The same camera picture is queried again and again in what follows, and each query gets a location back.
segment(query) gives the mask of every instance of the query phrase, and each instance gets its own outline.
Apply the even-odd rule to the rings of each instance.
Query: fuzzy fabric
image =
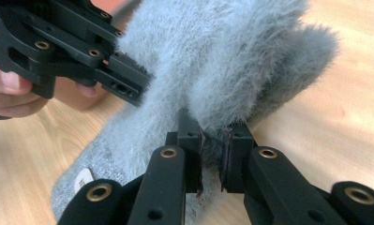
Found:
[[[337,42],[326,27],[300,24],[305,0],[145,0],[118,49],[153,75],[142,105],[110,119],[52,192],[60,218],[82,168],[124,185],[143,174],[152,152],[177,130],[187,108],[209,133],[233,122],[257,125],[307,88],[332,61]],[[203,152],[200,197],[187,195],[186,224],[199,224],[220,192],[216,157]]]

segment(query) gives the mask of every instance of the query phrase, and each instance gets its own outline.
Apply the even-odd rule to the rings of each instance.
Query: screw hole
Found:
[[[264,158],[276,158],[277,153],[271,149],[262,149],[259,154]]]
[[[110,196],[111,192],[112,186],[110,184],[103,183],[89,189],[86,197],[90,202],[99,202]]]
[[[317,221],[317,222],[320,222],[320,223],[323,223],[324,222],[324,216],[322,213],[316,211],[316,210],[308,210],[307,211],[309,217],[314,220],[314,221]]]
[[[98,57],[100,55],[98,50],[90,50],[88,52],[91,56]]]
[[[101,12],[101,17],[103,18],[110,18],[110,14],[106,13],[106,12]]]
[[[357,187],[347,187],[345,188],[345,194],[350,197],[350,199],[356,201],[357,203],[371,205],[374,204],[374,197]]]
[[[38,47],[41,50],[48,50],[50,49],[50,44],[47,43],[46,41],[39,40],[35,42],[35,46]]]
[[[160,155],[161,155],[163,158],[174,158],[175,156],[177,156],[177,151],[175,151],[175,150],[172,149],[172,148],[167,148],[167,149],[163,149],[163,150],[160,152]]]
[[[159,220],[159,219],[163,218],[163,213],[160,210],[153,209],[153,210],[149,211],[148,217],[152,220]]]

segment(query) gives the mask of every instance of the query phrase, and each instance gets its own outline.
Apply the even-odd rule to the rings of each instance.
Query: finger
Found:
[[[0,70],[0,93],[9,95],[23,95],[30,92],[32,83],[14,72]]]
[[[7,117],[25,117],[33,113],[37,113],[41,108],[43,108],[43,106],[46,105],[47,101],[48,99],[40,97],[27,104],[2,108],[0,109],[0,115]]]
[[[83,86],[79,83],[76,83],[76,87],[82,93],[82,95],[84,95],[88,98],[94,98],[94,97],[97,96],[97,89],[95,87],[86,87],[86,86]]]
[[[0,109],[7,108],[17,105],[23,105],[32,101],[35,101],[39,98],[39,96],[33,93],[27,93],[22,96],[12,96],[6,94],[0,94]]]

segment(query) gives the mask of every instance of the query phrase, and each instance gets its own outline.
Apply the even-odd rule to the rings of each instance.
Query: metal grommet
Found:
[[[367,191],[358,187],[347,187],[344,189],[344,192],[348,197],[350,197],[350,199],[356,201],[357,203],[367,205],[374,204],[374,197],[370,193],[367,193]]]
[[[110,18],[110,14],[106,13],[106,12],[101,12],[101,17],[103,18]]]
[[[86,194],[86,198],[90,202],[99,202],[110,196],[112,186],[110,184],[102,183],[91,187]]]
[[[38,40],[35,42],[35,46],[41,50],[48,50],[50,49],[50,44],[43,40]]]
[[[277,157],[277,153],[271,149],[262,149],[260,150],[259,154],[260,156],[264,158],[276,158]]]
[[[89,50],[88,53],[94,57],[99,57],[101,55],[101,53],[98,50]]]
[[[173,148],[166,148],[161,150],[160,155],[163,158],[174,158],[177,156],[177,151],[175,151]]]

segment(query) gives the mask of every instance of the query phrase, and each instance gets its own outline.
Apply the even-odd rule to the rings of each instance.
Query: wooden surface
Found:
[[[254,135],[313,185],[329,190],[352,180],[374,188],[374,0],[312,0],[305,21],[338,31],[339,57]],[[38,114],[0,121],[0,225],[54,224],[52,185],[122,104],[110,96],[77,112],[52,100]],[[227,195],[204,224],[248,224],[242,200]]]

